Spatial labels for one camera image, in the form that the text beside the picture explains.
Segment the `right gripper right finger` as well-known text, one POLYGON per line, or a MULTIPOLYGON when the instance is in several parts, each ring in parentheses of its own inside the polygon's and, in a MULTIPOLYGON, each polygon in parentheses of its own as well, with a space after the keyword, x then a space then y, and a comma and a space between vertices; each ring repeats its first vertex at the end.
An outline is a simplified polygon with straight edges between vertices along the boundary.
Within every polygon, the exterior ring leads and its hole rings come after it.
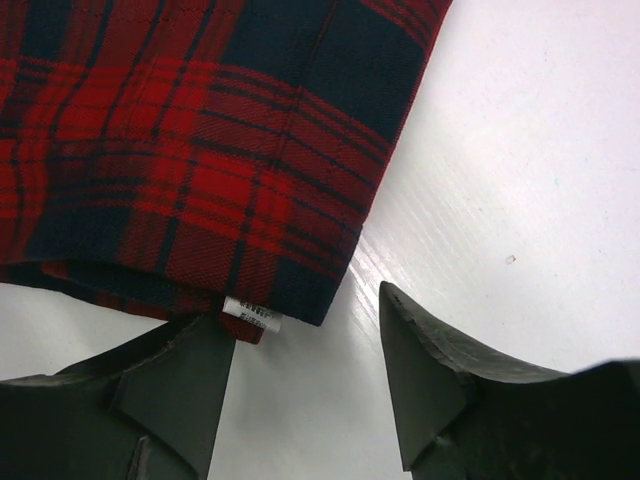
POLYGON ((635 479, 639 364, 562 373, 438 319, 396 285, 379 324, 402 466, 416 479, 635 479))

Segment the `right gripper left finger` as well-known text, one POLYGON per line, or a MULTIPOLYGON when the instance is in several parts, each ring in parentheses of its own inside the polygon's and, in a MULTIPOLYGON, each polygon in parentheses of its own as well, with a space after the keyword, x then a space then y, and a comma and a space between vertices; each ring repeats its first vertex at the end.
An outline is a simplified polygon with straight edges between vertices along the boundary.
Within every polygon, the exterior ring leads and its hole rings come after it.
POLYGON ((2 381, 2 478, 207 478, 234 347, 200 316, 2 381))

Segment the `red plaid pleated skirt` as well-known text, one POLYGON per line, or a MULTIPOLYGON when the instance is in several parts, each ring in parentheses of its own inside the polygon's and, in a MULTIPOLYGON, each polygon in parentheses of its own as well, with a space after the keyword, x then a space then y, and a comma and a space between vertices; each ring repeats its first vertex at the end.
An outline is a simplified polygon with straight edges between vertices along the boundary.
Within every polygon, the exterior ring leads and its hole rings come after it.
POLYGON ((446 1, 5 1, 1 279, 324 321, 446 1))

